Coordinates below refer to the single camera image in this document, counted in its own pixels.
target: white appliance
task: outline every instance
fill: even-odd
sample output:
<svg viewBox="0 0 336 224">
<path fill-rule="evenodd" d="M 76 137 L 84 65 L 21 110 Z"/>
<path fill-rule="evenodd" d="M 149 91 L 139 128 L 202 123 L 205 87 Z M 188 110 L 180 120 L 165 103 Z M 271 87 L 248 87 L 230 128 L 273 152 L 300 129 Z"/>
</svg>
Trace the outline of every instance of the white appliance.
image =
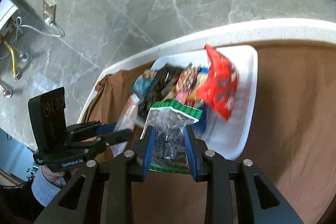
<svg viewBox="0 0 336 224">
<path fill-rule="evenodd" d="M 0 2 L 0 34 L 5 36 L 12 31 L 13 22 L 20 15 L 19 8 L 11 0 Z"/>
</svg>

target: food package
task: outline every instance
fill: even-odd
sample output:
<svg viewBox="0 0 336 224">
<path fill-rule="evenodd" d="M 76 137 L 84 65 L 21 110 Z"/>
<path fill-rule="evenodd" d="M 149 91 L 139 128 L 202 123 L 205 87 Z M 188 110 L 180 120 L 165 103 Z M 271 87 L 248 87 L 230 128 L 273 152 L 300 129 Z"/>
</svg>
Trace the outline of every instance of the food package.
<svg viewBox="0 0 336 224">
<path fill-rule="evenodd" d="M 140 100 L 142 100 L 142 98 L 144 97 L 156 73 L 157 70 L 145 70 L 145 72 L 141 74 L 135 81 L 132 90 Z"/>
<path fill-rule="evenodd" d="M 174 67 L 166 64 L 162 69 L 160 69 L 151 84 L 147 88 L 147 91 L 139 104 L 138 115 L 142 118 L 147 118 L 149 109 L 155 102 L 159 102 L 164 99 L 162 91 L 167 85 L 178 79 L 182 72 L 182 68 Z"/>
<path fill-rule="evenodd" d="M 198 87 L 202 86 L 208 79 L 209 70 L 208 68 L 200 68 L 199 73 L 196 78 L 196 83 L 186 98 L 185 104 L 191 107 L 199 108 L 203 99 L 198 97 L 196 90 Z"/>
<path fill-rule="evenodd" d="M 178 82 L 180 78 L 180 74 L 176 73 L 172 76 L 170 82 L 166 85 L 166 87 L 161 91 L 161 95 L 163 97 L 167 97 L 172 90 L 175 90 L 175 94 L 176 94 L 176 84 Z"/>
<path fill-rule="evenodd" d="M 187 68 L 183 69 L 180 78 L 176 84 L 176 91 L 189 92 L 190 89 L 194 86 L 199 70 L 200 67 L 192 67 L 192 64 L 190 64 Z"/>
<path fill-rule="evenodd" d="M 187 100 L 188 94 L 188 91 L 179 91 L 175 95 L 175 100 L 178 100 L 180 103 L 184 104 Z"/>
<path fill-rule="evenodd" d="M 119 120 L 117 121 L 117 124 L 115 125 L 113 131 L 120 131 L 124 129 L 130 129 L 133 131 L 135 126 L 135 120 L 137 119 L 138 103 L 139 98 L 137 97 L 136 94 L 132 94 L 128 98 L 127 103 L 123 109 L 123 112 L 121 113 Z M 114 157 L 121 154 L 124 151 L 126 145 L 127 142 L 111 145 L 110 148 L 112 150 Z"/>
<path fill-rule="evenodd" d="M 150 109 L 142 135 L 147 126 L 155 128 L 152 170 L 188 172 L 183 129 L 196 123 L 202 111 L 185 106 L 176 100 L 157 102 Z"/>
<path fill-rule="evenodd" d="M 176 85 L 174 85 L 163 100 L 174 99 L 175 96 L 176 96 L 176 93 L 177 93 L 176 92 Z"/>
<path fill-rule="evenodd" d="M 206 83 L 196 90 L 196 95 L 204 100 L 215 112 L 228 120 L 231 116 L 239 75 L 236 67 L 225 56 L 210 45 L 204 49 L 210 60 Z"/>
</svg>

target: electrical outlet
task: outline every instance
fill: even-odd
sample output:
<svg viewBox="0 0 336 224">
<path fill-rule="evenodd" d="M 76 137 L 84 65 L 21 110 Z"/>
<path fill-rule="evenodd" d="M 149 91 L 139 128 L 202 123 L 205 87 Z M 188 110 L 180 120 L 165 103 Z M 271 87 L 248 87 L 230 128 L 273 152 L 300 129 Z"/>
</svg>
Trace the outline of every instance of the electrical outlet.
<svg viewBox="0 0 336 224">
<path fill-rule="evenodd" d="M 48 0 L 43 0 L 43 18 L 51 18 L 52 22 L 55 22 L 56 17 L 56 4 Z"/>
</svg>

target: white plastic tray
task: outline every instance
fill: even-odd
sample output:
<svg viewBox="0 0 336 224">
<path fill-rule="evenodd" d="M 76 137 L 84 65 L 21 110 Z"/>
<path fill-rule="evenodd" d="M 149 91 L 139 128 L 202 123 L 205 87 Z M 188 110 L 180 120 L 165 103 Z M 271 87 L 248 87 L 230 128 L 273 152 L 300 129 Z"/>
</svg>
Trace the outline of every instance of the white plastic tray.
<svg viewBox="0 0 336 224">
<path fill-rule="evenodd" d="M 257 89 L 258 54 L 251 46 L 219 47 L 219 52 L 229 58 L 239 73 L 238 88 L 232 115 L 228 121 L 220 116 L 211 137 L 206 144 L 228 160 L 235 160 L 243 152 L 250 130 L 255 94 Z M 152 69 L 160 69 L 166 63 L 186 67 L 193 65 L 208 66 L 209 61 L 205 50 L 167 55 L 155 61 Z"/>
</svg>

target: colorful snack package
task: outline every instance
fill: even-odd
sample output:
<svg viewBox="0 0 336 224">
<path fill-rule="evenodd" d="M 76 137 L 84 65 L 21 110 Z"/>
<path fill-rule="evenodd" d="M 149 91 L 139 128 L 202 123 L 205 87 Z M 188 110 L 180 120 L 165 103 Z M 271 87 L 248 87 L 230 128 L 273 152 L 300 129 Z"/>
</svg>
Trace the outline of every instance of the colorful snack package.
<svg viewBox="0 0 336 224">
<path fill-rule="evenodd" d="M 180 78 L 176 84 L 176 91 L 190 91 L 190 89 L 193 87 L 197 74 L 200 70 L 200 67 L 192 67 L 192 64 L 189 65 L 189 67 L 183 69 Z"/>
<path fill-rule="evenodd" d="M 206 83 L 196 90 L 196 95 L 212 107 L 224 119 L 231 116 L 239 75 L 236 67 L 225 56 L 210 45 L 204 49 L 210 60 L 209 75 Z"/>
<path fill-rule="evenodd" d="M 175 89 L 175 93 L 176 93 L 176 83 L 178 82 L 180 78 L 180 74 L 176 74 L 174 75 L 170 82 L 166 85 L 166 87 L 161 91 L 161 95 L 163 97 L 166 97 L 168 96 L 168 94 L 173 90 Z"/>
<path fill-rule="evenodd" d="M 180 103 L 184 104 L 188 94 L 188 91 L 179 91 L 176 93 L 175 100 L 178 100 Z"/>
<path fill-rule="evenodd" d="M 178 79 L 182 70 L 183 69 L 180 67 L 165 64 L 165 66 L 156 73 L 139 104 L 138 115 L 140 117 L 146 119 L 151 106 L 155 102 L 164 99 L 162 90 L 171 82 L 171 80 Z"/>
<path fill-rule="evenodd" d="M 196 84 L 194 85 L 192 91 L 189 93 L 188 97 L 186 98 L 186 101 L 185 101 L 186 105 L 197 106 L 201 103 L 203 99 L 197 96 L 196 90 L 207 81 L 208 74 L 209 74 L 208 68 L 200 68 L 199 73 L 196 78 Z"/>
<path fill-rule="evenodd" d="M 177 93 L 176 92 L 176 85 L 174 85 L 163 100 L 174 99 L 175 96 L 176 96 L 176 93 Z"/>
<path fill-rule="evenodd" d="M 142 100 L 145 95 L 149 85 L 152 83 L 157 70 L 145 70 L 143 74 L 139 75 L 133 85 L 133 92 Z"/>
</svg>

